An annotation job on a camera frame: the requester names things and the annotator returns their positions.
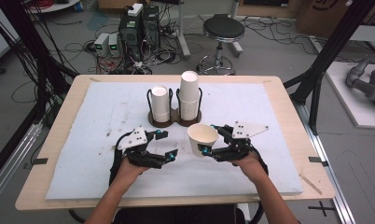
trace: gray floor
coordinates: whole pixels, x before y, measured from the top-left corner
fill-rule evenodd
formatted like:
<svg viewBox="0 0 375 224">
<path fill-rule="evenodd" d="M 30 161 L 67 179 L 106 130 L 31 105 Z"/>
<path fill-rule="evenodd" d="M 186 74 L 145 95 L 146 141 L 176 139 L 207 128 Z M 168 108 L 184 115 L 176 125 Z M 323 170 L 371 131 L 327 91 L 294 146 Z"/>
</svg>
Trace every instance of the gray floor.
<svg viewBox="0 0 375 224">
<path fill-rule="evenodd" d="M 83 44 L 88 40 L 95 39 L 95 35 L 101 32 L 114 32 L 116 25 L 109 25 L 96 31 L 103 24 L 118 24 L 117 14 L 103 14 L 94 10 L 86 10 L 76 13 L 73 10 L 63 10 L 49 13 L 47 17 L 56 22 L 81 21 L 72 25 L 49 24 L 60 49 L 76 49 L 77 44 Z M 201 18 L 186 18 L 186 27 L 193 26 L 187 31 L 188 34 L 201 32 Z M 293 26 L 284 27 L 279 25 L 279 31 L 289 32 L 291 36 L 297 35 Z M 271 37 L 269 29 L 258 31 L 260 34 Z M 285 38 L 286 35 L 275 34 L 277 38 Z M 313 47 L 306 39 L 299 39 L 305 49 L 313 52 Z M 215 52 L 216 42 L 207 37 L 187 35 L 187 43 L 192 56 L 182 60 L 178 64 L 163 64 L 153 69 L 154 74 L 182 74 L 186 70 L 194 70 L 197 62 L 203 55 Z M 301 45 L 284 45 L 273 40 L 265 39 L 258 33 L 246 29 L 245 37 L 240 41 L 244 53 L 240 58 L 225 47 L 223 54 L 229 57 L 237 69 L 237 75 L 278 76 L 282 81 L 287 81 L 306 71 L 315 60 L 315 55 L 308 54 Z M 93 74 L 92 67 L 95 66 L 92 57 L 85 52 L 63 52 L 71 65 L 80 74 Z M 349 43 L 341 57 L 355 61 L 369 55 L 375 62 L 375 54 L 370 49 L 365 49 L 355 42 Z M 17 58 L 8 53 L 1 61 L 7 69 L 5 74 L 0 74 L 0 151 L 10 136 L 16 131 L 22 120 L 32 108 L 33 103 L 16 103 L 12 101 L 11 95 L 20 85 L 29 81 L 22 72 Z M 14 95 L 16 101 L 31 101 L 34 99 L 33 85 L 26 85 L 18 89 Z M 21 191 L 22 185 L 29 174 L 23 165 L 30 160 L 34 149 L 38 147 L 45 138 L 45 129 L 32 151 L 28 154 L 21 168 L 13 175 L 7 187 L 0 196 L 0 223 L 76 223 L 66 210 L 54 211 L 17 211 L 14 203 Z M 346 200 L 350 205 L 356 223 L 375 223 L 375 130 L 355 128 L 346 111 L 340 103 L 336 93 L 332 90 L 328 81 L 324 78 L 321 94 L 320 109 L 318 115 L 318 132 L 326 149 L 330 163 L 340 182 Z M 333 207 L 331 201 L 322 201 L 325 207 Z M 317 209 L 309 209 L 309 206 L 319 206 L 318 201 L 288 202 L 293 212 L 301 223 L 339 223 L 337 214 L 327 210 L 325 213 Z M 250 205 L 252 212 L 256 206 Z M 86 217 L 90 209 L 79 209 L 77 213 Z"/>
</svg>

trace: hand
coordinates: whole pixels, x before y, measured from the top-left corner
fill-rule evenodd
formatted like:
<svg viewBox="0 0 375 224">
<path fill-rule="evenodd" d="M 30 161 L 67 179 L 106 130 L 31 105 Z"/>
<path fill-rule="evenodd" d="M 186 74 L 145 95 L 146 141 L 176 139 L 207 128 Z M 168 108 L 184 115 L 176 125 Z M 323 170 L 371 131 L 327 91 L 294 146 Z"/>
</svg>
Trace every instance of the hand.
<svg viewBox="0 0 375 224">
<path fill-rule="evenodd" d="M 118 174 L 112 182 L 112 185 L 124 184 L 127 185 L 127 187 L 129 187 L 135 182 L 138 175 L 147 171 L 148 169 L 148 167 L 138 167 L 132 165 L 127 158 L 124 158 L 121 162 L 120 167 L 118 168 Z"/>
<path fill-rule="evenodd" d="M 231 163 L 240 166 L 243 173 L 256 184 L 263 177 L 267 177 L 266 172 L 263 170 L 263 167 L 260 165 L 257 155 L 253 152 L 239 161 L 231 161 Z"/>
</svg>

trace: cardboard box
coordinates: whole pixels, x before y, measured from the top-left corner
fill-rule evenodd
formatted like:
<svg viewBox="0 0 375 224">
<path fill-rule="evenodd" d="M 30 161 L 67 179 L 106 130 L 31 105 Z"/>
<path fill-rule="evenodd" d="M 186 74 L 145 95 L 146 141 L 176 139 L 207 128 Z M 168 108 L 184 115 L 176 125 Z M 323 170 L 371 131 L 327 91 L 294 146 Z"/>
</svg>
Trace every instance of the cardboard box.
<svg viewBox="0 0 375 224">
<path fill-rule="evenodd" d="M 117 9 L 122 9 L 126 6 L 132 6 L 134 3 L 143 3 L 149 1 L 145 0 L 98 0 L 98 6 L 99 8 L 117 8 Z"/>
<path fill-rule="evenodd" d="M 304 0 L 296 29 L 305 35 L 330 37 L 348 7 L 344 0 Z"/>
</svg>

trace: white paper cup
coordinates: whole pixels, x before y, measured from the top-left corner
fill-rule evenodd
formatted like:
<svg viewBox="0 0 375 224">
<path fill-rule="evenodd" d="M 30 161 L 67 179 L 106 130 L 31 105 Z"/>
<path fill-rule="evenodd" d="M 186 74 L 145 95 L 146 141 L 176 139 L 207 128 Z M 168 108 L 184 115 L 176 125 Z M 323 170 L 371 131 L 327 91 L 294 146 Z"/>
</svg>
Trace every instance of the white paper cup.
<svg viewBox="0 0 375 224">
<path fill-rule="evenodd" d="M 170 113 L 166 114 L 153 114 L 153 120 L 157 122 L 166 122 L 170 119 Z"/>
<path fill-rule="evenodd" d="M 186 101 L 182 101 L 180 100 L 180 106 L 181 106 L 181 119 L 184 119 L 184 120 L 193 120 L 197 117 L 197 115 L 199 114 L 198 110 L 199 110 L 199 99 L 197 99 L 196 101 L 194 102 L 186 102 Z"/>
<path fill-rule="evenodd" d="M 219 137 L 213 127 L 201 123 L 188 127 L 187 135 L 190 140 L 191 151 L 198 157 L 203 157 L 199 151 L 199 144 L 211 147 Z"/>
<path fill-rule="evenodd" d="M 170 98 L 167 88 L 157 86 L 151 90 L 152 114 L 165 115 L 170 113 Z"/>
<path fill-rule="evenodd" d="M 193 71 L 184 72 L 181 76 L 179 99 L 186 102 L 193 102 L 199 97 L 199 75 Z"/>
</svg>

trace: black metal frame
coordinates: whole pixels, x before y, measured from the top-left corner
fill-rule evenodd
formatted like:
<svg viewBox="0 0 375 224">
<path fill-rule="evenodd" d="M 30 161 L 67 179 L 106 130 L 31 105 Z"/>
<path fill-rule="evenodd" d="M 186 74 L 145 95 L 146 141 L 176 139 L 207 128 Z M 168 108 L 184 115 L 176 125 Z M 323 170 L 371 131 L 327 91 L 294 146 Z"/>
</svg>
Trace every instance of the black metal frame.
<svg viewBox="0 0 375 224">
<path fill-rule="evenodd" d="M 322 78 L 374 5 L 375 0 L 354 0 L 312 66 L 300 76 L 284 83 L 286 89 L 300 83 L 296 91 L 290 94 L 291 100 L 299 105 L 304 105 L 312 92 L 309 125 L 315 135 L 318 134 L 316 120 Z"/>
</svg>

